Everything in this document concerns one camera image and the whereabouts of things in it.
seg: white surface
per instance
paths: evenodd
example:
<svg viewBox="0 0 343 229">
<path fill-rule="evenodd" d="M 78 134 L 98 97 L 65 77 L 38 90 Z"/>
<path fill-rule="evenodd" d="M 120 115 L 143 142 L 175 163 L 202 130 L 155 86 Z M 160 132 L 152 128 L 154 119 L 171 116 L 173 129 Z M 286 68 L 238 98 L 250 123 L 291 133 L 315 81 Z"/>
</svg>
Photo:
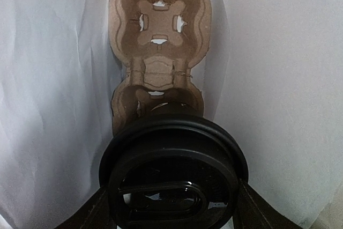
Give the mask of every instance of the white surface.
<svg viewBox="0 0 343 229">
<path fill-rule="evenodd" d="M 250 184 L 309 227 L 343 178 L 343 0 L 211 1 L 193 71 L 206 117 L 240 144 Z M 0 0 L 0 214 L 13 228 L 53 228 L 98 187 L 122 70 L 107 2 Z"/>
</svg>

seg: white paper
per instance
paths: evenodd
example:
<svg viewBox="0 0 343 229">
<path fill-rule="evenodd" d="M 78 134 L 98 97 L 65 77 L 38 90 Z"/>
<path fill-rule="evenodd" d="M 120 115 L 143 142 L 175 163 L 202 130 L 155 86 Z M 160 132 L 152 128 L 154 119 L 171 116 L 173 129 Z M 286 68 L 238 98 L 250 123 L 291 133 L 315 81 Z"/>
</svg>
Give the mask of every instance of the white paper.
<svg viewBox="0 0 343 229">
<path fill-rule="evenodd" d="M 211 2 L 194 78 L 205 115 L 238 141 L 250 184 L 308 228 L 343 178 L 343 0 Z M 122 69 L 107 3 L 0 0 L 0 215 L 13 228 L 54 228 L 98 188 Z"/>
</svg>

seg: cardboard cup holder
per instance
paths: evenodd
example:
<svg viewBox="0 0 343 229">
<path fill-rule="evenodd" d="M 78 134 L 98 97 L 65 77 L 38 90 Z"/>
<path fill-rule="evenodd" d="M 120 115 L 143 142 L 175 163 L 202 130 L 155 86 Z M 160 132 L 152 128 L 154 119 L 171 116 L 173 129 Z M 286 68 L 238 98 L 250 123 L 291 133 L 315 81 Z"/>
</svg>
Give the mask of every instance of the cardboard cup holder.
<svg viewBox="0 0 343 229">
<path fill-rule="evenodd" d="M 110 44 L 126 66 L 111 102 L 114 133 L 163 103 L 203 112 L 190 74 L 208 51 L 211 12 L 210 0 L 110 0 Z"/>
</svg>

